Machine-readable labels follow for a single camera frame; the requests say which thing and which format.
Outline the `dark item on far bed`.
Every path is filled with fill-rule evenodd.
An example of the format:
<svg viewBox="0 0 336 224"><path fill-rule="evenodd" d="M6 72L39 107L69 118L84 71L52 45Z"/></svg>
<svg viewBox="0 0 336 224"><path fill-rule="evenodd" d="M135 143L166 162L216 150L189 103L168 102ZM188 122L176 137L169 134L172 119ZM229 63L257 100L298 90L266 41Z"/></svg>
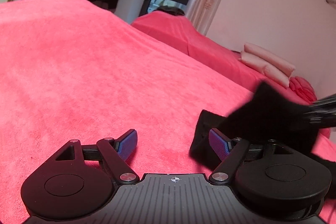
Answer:
<svg viewBox="0 0 336 224"><path fill-rule="evenodd" d="M155 11L165 12L173 16L184 16L185 12L175 6L159 6Z"/></svg>

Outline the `white air conditioner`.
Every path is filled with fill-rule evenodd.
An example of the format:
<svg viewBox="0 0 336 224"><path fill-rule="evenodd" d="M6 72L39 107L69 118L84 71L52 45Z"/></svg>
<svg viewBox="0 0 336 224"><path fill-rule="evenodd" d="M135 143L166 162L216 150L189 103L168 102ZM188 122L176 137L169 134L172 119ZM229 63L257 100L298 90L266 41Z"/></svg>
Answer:
<svg viewBox="0 0 336 224"><path fill-rule="evenodd" d="M327 4L329 5L336 5L336 0L325 0Z"/></svg>

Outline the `near pink bed blanket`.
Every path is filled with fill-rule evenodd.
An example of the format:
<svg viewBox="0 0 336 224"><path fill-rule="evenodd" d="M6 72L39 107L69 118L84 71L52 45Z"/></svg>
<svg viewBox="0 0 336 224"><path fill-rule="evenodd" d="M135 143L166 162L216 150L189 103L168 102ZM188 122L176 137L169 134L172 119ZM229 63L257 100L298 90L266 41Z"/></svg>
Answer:
<svg viewBox="0 0 336 224"><path fill-rule="evenodd" d="M85 0L1 4L1 222L28 218L21 186L71 139L138 133L138 173L205 173L189 157L199 114L252 96Z"/></svg>

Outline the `far pink bed blanket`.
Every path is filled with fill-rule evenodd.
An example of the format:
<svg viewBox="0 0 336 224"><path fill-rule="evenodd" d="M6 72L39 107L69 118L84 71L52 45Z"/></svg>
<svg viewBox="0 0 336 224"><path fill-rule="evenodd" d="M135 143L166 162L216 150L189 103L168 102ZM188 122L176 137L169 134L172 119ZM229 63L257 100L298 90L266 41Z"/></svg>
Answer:
<svg viewBox="0 0 336 224"><path fill-rule="evenodd" d="M197 32L184 16L173 16L165 12L154 11L140 16L131 25L210 67L249 91L254 91L261 81L267 81L286 98L294 102L310 104L301 99L289 87L284 88L243 64L239 60L239 53L224 48Z"/></svg>

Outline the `pink bed blanket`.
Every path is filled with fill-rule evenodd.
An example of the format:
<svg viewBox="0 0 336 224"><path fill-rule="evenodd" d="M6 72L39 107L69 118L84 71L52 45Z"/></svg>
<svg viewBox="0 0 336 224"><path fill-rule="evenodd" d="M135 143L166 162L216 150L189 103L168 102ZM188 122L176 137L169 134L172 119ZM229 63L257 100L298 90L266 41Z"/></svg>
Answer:
<svg viewBox="0 0 336 224"><path fill-rule="evenodd" d="M21 186L71 139L138 133L138 173L205 173L189 157L199 114L252 96L85 0L1 4L1 222L28 218Z"/></svg>
<svg viewBox="0 0 336 224"><path fill-rule="evenodd" d="M140 16L131 25L210 67L249 91L254 91L261 81L267 81L286 98L294 102L310 104L301 99L289 87L284 88L243 64L239 60L239 53L224 48L197 32L184 16L173 16L165 12L154 11Z"/></svg>

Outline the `folded red blanket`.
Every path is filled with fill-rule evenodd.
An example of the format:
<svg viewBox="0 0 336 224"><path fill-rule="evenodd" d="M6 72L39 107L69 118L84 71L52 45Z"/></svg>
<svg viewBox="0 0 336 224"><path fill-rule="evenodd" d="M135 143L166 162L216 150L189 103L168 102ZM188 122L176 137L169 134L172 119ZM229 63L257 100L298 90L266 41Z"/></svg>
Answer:
<svg viewBox="0 0 336 224"><path fill-rule="evenodd" d="M301 99L308 103L313 103L317 100L313 87L306 79L302 77L291 77L289 79L289 88Z"/></svg>

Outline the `black pants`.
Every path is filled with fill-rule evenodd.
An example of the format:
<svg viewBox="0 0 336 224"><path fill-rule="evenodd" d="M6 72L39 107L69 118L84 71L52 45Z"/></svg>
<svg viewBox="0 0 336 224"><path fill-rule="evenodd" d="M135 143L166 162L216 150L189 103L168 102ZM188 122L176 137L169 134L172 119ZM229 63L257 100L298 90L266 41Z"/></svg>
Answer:
<svg viewBox="0 0 336 224"><path fill-rule="evenodd" d="M202 110L189 155L211 170L219 165L219 157L209 144L210 129L215 128L230 139L240 137L252 144L274 139L321 163L335 174L335 162L322 159L312 152L318 132L323 128L302 122L309 106L286 99L269 84L262 82L253 97L227 117Z"/></svg>

